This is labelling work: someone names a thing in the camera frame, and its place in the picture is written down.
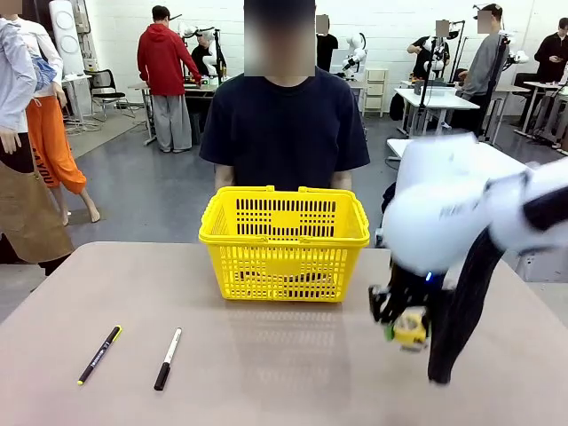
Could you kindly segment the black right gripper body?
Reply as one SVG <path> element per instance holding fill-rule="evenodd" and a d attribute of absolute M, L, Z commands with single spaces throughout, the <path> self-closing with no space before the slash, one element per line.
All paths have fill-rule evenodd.
<path fill-rule="evenodd" d="M 402 266 L 393 263 L 388 285 L 388 308 L 404 311 L 410 306 L 431 306 L 444 293 L 444 274 L 427 272 L 416 275 Z"/>

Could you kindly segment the yellow tape measure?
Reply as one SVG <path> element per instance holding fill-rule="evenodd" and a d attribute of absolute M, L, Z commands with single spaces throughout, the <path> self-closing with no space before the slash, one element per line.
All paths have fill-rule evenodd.
<path fill-rule="evenodd" d="M 430 320 L 424 307 L 406 309 L 392 326 L 393 339 L 403 351 L 422 351 L 430 340 Z"/>

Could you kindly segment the yellow plastic shopping basket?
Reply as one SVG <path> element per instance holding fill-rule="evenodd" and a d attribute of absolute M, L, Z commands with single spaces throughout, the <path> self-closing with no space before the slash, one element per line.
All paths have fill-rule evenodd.
<path fill-rule="evenodd" d="M 199 240 L 226 300 L 341 303 L 370 234 L 351 191 L 227 186 L 210 199 Z M 334 284 L 310 285 L 309 272 Z"/>

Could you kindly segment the person in black T-shirt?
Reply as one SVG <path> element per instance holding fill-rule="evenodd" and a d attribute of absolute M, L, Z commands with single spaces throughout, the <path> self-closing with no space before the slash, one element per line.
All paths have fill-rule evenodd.
<path fill-rule="evenodd" d="M 234 186 L 331 188 L 369 164 L 348 83 L 316 64 L 315 0 L 244 0 L 245 70 L 216 90 L 200 157 Z"/>

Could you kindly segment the person in gray jacket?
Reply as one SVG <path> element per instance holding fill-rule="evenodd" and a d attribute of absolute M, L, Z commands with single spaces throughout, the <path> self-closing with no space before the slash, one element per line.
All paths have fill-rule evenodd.
<path fill-rule="evenodd" d="M 487 84 L 493 67 L 498 47 L 498 33 L 502 30 L 503 10 L 500 5 L 488 4 L 477 13 L 478 23 L 487 31 L 488 35 L 479 45 L 476 55 L 465 76 L 462 86 L 462 97 L 478 106 L 487 90 Z M 505 51 L 505 60 L 509 55 L 509 47 Z M 469 110 L 462 120 L 463 128 L 476 134 L 480 111 Z"/>

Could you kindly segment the person in red hoodie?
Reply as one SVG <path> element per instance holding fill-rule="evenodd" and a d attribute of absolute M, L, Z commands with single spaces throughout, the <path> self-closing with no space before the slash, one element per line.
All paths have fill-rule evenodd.
<path fill-rule="evenodd" d="M 152 17 L 153 23 L 138 40 L 139 76 L 151 92 L 160 150 L 180 154 L 192 148 L 182 67 L 189 69 L 196 83 L 201 82 L 201 74 L 182 38 L 170 29 L 169 9 L 156 5 L 152 9 Z"/>

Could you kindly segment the black backpack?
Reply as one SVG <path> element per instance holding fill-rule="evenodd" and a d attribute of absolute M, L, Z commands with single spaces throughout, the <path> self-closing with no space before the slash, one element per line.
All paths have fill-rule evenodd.
<path fill-rule="evenodd" d="M 382 213 L 385 212 L 391 201 L 393 200 L 395 193 L 396 193 L 396 182 L 392 183 L 390 186 L 383 193 L 383 202 L 381 205 Z"/>

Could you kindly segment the white workbench table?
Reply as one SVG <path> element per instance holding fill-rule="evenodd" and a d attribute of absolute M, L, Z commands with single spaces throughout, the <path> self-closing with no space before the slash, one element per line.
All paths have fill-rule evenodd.
<path fill-rule="evenodd" d="M 432 95 L 432 91 L 426 89 L 422 95 L 410 88 L 396 88 L 395 92 L 404 100 L 405 108 L 403 119 L 408 117 L 407 109 L 413 108 L 412 117 L 407 121 L 405 135 L 412 138 L 415 134 L 425 135 L 428 130 L 428 122 L 431 118 L 438 118 L 436 135 L 443 133 L 443 124 L 450 112 L 478 110 L 480 106 L 455 95 L 454 89 L 445 90 L 445 94 Z"/>

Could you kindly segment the white robot at workbench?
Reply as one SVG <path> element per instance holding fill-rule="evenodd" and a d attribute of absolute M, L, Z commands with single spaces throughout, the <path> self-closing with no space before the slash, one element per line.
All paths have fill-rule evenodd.
<path fill-rule="evenodd" d="M 429 37 L 422 46 L 428 53 L 424 69 L 429 72 L 439 73 L 446 66 L 446 40 L 444 37 Z"/>

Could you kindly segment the bystander in black top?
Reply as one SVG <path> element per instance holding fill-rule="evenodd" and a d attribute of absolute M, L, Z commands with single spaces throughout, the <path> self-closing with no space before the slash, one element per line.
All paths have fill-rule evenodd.
<path fill-rule="evenodd" d="M 330 20 L 326 14 L 316 16 L 316 59 L 317 67 L 329 71 L 333 50 L 338 48 L 338 41 L 329 33 Z"/>

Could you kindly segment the black pen with yellow cap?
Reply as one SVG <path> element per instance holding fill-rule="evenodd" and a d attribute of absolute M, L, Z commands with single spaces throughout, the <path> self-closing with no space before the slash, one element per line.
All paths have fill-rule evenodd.
<path fill-rule="evenodd" d="M 83 386 L 85 384 L 87 379 L 90 377 L 91 373 L 94 371 L 98 363 L 103 359 L 107 350 L 110 348 L 112 343 L 117 339 L 117 337 L 120 335 L 121 332 L 122 332 L 122 327 L 120 325 L 116 325 L 113 328 L 109 336 L 105 339 L 105 341 L 102 343 L 102 345 L 99 347 L 99 349 L 91 359 L 88 366 L 83 370 L 82 374 L 77 380 L 78 386 Z"/>

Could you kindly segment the white humanoid robot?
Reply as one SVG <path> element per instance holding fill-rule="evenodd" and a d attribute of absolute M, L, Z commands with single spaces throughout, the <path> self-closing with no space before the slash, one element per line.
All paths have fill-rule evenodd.
<path fill-rule="evenodd" d="M 195 35 L 203 42 L 207 43 L 208 55 L 203 59 L 203 63 L 208 69 L 209 77 L 216 77 L 221 84 L 226 77 L 226 61 L 220 45 L 221 31 L 218 28 L 199 28 Z"/>

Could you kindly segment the gray background work table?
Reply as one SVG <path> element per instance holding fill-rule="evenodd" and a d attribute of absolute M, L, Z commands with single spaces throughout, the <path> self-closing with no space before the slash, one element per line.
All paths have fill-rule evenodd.
<path fill-rule="evenodd" d="M 206 78 L 201 86 L 194 83 L 185 84 L 185 102 L 190 117 L 193 143 L 195 145 L 199 145 L 201 143 L 201 134 L 206 116 L 217 88 L 221 83 L 228 80 L 229 77 Z M 129 89 L 139 91 L 141 93 L 146 113 L 146 129 L 148 131 L 148 137 L 144 142 L 144 145 L 149 146 L 156 140 L 154 103 L 151 91 L 144 82 L 133 84 L 129 86 Z"/>

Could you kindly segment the black office chair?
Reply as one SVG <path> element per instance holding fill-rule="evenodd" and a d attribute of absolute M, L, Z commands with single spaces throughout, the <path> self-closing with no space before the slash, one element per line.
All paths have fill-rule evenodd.
<path fill-rule="evenodd" d="M 91 95 L 91 115 L 98 122 L 107 121 L 107 108 L 118 107 L 121 114 L 134 118 L 134 110 L 126 93 L 116 87 L 114 75 L 110 69 L 84 71 L 88 76 Z"/>

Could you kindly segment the mannequin in brown apron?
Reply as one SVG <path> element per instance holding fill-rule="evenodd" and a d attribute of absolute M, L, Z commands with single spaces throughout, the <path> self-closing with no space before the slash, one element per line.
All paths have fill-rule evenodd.
<path fill-rule="evenodd" d="M 0 16 L 0 258 L 5 246 L 18 260 L 51 275 L 74 251 L 36 167 L 26 108 L 53 79 L 35 59 L 20 25 Z"/>

